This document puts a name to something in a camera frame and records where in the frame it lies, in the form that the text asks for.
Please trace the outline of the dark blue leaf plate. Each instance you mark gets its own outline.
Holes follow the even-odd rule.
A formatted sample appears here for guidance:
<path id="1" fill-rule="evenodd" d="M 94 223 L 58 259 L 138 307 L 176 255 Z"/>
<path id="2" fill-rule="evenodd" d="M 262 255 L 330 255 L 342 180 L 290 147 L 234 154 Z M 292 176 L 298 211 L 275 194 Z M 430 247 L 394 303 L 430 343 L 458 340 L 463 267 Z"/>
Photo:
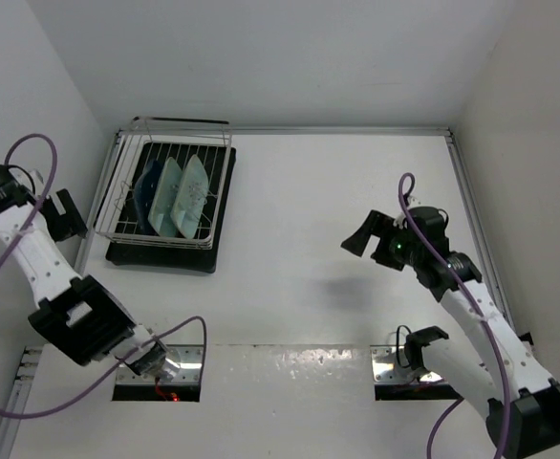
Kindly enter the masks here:
<path id="1" fill-rule="evenodd" d="M 148 216 L 162 174 L 162 165 L 157 160 L 149 161 L 133 188 L 133 201 L 140 231 L 145 235 L 155 235 Z"/>

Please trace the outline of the light green plate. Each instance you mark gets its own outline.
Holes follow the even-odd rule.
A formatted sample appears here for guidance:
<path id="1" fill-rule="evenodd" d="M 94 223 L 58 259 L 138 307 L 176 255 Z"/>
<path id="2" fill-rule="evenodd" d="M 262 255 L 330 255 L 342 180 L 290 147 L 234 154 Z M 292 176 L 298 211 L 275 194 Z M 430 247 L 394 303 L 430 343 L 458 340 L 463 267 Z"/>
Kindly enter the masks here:
<path id="1" fill-rule="evenodd" d="M 181 184 L 183 170 L 174 158 L 168 158 L 162 168 L 148 220 L 160 237 L 175 237 L 178 233 L 171 211 Z"/>
<path id="2" fill-rule="evenodd" d="M 183 171 L 170 217 L 178 232 L 194 239 L 209 191 L 209 178 L 198 156 L 192 156 Z"/>

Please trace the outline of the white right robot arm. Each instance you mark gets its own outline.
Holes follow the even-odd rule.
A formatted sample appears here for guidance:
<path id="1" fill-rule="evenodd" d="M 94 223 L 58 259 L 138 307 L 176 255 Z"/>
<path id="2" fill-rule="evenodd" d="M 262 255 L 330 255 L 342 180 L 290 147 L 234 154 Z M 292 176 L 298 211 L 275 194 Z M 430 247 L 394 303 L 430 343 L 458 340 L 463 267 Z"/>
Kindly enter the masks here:
<path id="1" fill-rule="evenodd" d="M 419 284 L 458 323 L 477 356 L 470 358 L 439 326 L 409 333 L 398 356 L 408 376 L 441 376 L 485 421 L 505 458 L 528 458 L 560 445 L 560 381 L 534 358 L 495 305 L 482 275 L 445 234 L 447 215 L 410 208 L 393 218 L 371 211 L 342 249 L 396 271 L 414 270 Z"/>

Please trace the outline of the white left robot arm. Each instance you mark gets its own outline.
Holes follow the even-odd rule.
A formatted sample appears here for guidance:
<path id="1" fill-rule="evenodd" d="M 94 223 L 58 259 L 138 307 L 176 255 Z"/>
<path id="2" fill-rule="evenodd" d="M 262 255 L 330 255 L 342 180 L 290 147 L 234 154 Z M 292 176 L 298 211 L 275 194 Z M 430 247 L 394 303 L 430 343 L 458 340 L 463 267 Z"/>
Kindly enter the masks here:
<path id="1" fill-rule="evenodd" d="M 81 276 L 56 246 L 34 196 L 0 164 L 0 240 L 27 277 L 35 309 L 32 328 L 75 363 L 85 366 L 108 356 L 123 360 L 136 375 L 165 383 L 180 361 L 159 339 L 135 322 L 93 277 Z"/>

